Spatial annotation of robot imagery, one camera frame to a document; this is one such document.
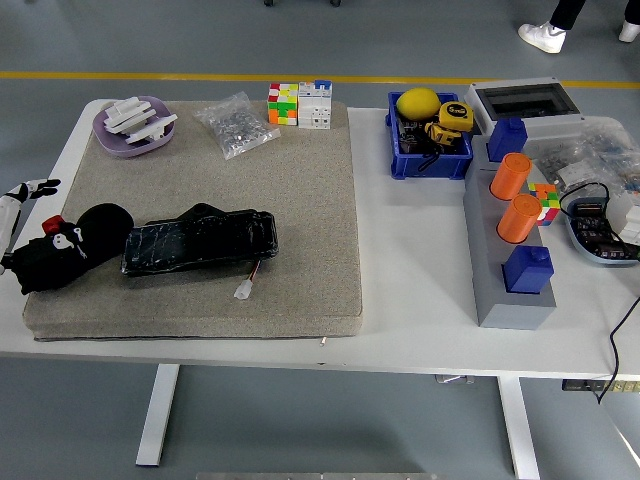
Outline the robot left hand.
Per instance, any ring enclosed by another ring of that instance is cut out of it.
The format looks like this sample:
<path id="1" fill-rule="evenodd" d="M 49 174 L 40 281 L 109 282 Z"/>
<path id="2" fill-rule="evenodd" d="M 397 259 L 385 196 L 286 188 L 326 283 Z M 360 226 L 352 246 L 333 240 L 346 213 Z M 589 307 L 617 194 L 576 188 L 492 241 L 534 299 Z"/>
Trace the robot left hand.
<path id="1" fill-rule="evenodd" d="M 7 258 L 23 203 L 28 199 L 56 194 L 60 183 L 59 179 L 29 180 L 20 183 L 1 197 L 1 261 Z"/>

